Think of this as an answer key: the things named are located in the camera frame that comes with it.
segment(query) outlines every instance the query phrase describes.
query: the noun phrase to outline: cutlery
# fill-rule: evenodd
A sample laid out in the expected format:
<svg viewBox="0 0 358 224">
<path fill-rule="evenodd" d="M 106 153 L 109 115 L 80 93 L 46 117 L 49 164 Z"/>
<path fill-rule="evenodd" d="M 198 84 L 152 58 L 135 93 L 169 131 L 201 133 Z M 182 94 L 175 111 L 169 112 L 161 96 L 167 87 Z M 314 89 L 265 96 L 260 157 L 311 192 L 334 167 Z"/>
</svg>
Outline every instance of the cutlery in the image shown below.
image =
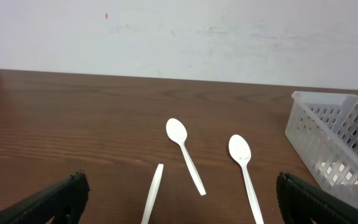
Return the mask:
<svg viewBox="0 0 358 224">
<path fill-rule="evenodd" d="M 191 178 L 193 178 L 193 181 L 196 184 L 198 192 L 200 195 L 205 195 L 206 192 L 203 183 L 201 182 L 196 167 L 194 166 L 194 163 L 191 160 L 190 155 L 185 147 L 185 141 L 187 138 L 186 128 L 180 121 L 175 118 L 171 118 L 167 122 L 167 134 L 173 142 L 180 146 L 181 152 L 183 153 L 183 157 L 186 161 L 187 168 L 190 171 Z"/>
<path fill-rule="evenodd" d="M 141 224 L 148 224 L 150 215 L 152 213 L 155 198 L 157 196 L 158 187 L 160 186 L 163 164 L 159 164 L 155 170 L 152 185 L 150 186 L 149 195 L 147 196 L 146 207 L 144 208 L 143 218 Z"/>
<path fill-rule="evenodd" d="M 229 141 L 230 156 L 240 165 L 244 182 L 246 183 L 247 195 L 251 205 L 252 213 L 254 214 L 256 224 L 263 224 L 262 213 L 260 212 L 258 200 L 252 186 L 251 179 L 248 174 L 247 164 L 251 160 L 251 150 L 249 146 L 240 135 L 235 134 L 231 136 Z"/>
</svg>

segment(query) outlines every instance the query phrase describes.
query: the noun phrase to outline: white plastic spoon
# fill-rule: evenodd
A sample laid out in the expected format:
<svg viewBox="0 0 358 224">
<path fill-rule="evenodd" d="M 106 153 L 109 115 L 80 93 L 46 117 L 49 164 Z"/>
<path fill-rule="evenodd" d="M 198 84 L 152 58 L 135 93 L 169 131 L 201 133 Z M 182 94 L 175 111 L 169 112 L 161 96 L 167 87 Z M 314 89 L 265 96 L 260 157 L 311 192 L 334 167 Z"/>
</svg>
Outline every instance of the white plastic spoon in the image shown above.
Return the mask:
<svg viewBox="0 0 358 224">
<path fill-rule="evenodd" d="M 251 150 L 249 146 L 240 135 L 235 134 L 231 136 L 229 141 L 230 156 L 241 166 L 242 175 L 244 176 L 244 182 L 246 183 L 247 195 L 249 203 L 251 205 L 252 214 L 256 224 L 264 224 L 262 213 L 260 212 L 258 199 L 252 186 L 251 179 L 248 174 L 247 164 L 251 160 Z"/>
<path fill-rule="evenodd" d="M 186 128 L 180 121 L 175 118 L 171 118 L 167 122 L 167 134 L 168 137 L 175 143 L 180 146 L 181 152 L 183 153 L 183 157 L 185 157 L 187 168 L 190 171 L 191 178 L 193 178 L 194 183 L 198 189 L 200 195 L 205 195 L 205 189 L 203 183 L 201 182 L 200 176 L 194 166 L 193 161 L 190 158 L 189 153 L 185 147 L 185 141 L 187 138 Z"/>
</svg>

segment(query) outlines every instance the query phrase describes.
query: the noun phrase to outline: white wall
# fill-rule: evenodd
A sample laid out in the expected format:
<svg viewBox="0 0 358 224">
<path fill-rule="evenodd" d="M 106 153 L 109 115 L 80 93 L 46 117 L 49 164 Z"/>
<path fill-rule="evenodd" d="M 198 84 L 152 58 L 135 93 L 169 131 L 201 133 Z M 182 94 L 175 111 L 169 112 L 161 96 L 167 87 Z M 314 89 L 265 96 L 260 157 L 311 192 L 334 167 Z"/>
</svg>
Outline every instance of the white wall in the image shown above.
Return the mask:
<svg viewBox="0 0 358 224">
<path fill-rule="evenodd" d="M 0 0 L 0 68 L 358 89 L 358 0 Z"/>
</svg>

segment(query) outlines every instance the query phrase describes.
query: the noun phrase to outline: table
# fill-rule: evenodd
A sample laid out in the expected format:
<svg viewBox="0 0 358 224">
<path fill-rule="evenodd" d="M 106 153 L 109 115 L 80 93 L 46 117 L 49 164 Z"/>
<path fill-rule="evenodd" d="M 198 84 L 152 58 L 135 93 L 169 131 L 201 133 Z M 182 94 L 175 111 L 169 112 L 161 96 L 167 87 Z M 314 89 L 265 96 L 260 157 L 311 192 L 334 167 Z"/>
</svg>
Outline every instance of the table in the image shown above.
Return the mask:
<svg viewBox="0 0 358 224">
<path fill-rule="evenodd" d="M 229 138 L 249 143 L 248 170 L 265 223 L 283 223 L 280 171 L 316 185 L 284 135 L 301 91 L 289 86 L 0 70 L 0 210 L 84 170 L 80 223 L 140 223 L 164 164 L 152 223 L 254 223 Z M 179 119 L 206 195 L 200 196 L 165 124 Z"/>
</svg>

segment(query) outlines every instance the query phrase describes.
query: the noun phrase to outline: perforated basket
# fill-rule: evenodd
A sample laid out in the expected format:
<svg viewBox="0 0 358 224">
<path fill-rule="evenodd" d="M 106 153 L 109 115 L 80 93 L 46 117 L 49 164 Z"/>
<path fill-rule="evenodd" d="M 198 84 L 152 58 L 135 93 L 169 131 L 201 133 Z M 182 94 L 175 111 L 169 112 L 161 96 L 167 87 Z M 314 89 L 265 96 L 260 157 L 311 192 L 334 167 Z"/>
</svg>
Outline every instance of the perforated basket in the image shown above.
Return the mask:
<svg viewBox="0 0 358 224">
<path fill-rule="evenodd" d="M 358 208 L 358 96 L 294 92 L 285 134 L 319 186 Z"/>
</svg>

